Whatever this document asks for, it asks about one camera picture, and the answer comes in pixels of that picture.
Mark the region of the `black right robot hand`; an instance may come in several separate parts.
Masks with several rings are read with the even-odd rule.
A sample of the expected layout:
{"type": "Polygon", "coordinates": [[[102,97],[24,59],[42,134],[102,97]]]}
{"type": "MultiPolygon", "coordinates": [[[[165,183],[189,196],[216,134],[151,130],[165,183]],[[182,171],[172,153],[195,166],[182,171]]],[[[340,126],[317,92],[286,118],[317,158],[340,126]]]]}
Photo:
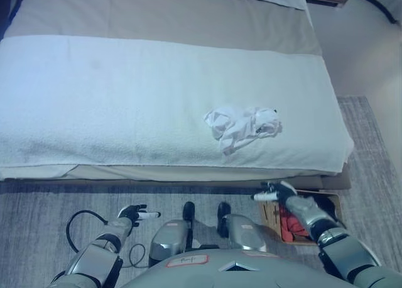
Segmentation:
{"type": "Polygon", "coordinates": [[[285,202],[289,197],[296,196],[296,189],[286,181],[263,182],[263,190],[253,194],[251,199],[257,202],[285,202]]]}

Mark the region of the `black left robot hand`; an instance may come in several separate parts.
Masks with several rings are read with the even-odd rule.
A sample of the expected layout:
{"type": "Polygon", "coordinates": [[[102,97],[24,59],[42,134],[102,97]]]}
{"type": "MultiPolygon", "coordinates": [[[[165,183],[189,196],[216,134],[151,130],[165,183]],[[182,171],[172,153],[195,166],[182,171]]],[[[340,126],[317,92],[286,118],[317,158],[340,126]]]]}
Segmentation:
{"type": "Polygon", "coordinates": [[[156,219],[160,216],[161,213],[158,211],[147,211],[146,204],[126,206],[122,208],[117,215],[118,218],[130,219],[133,227],[135,227],[140,221],[156,219]]]}

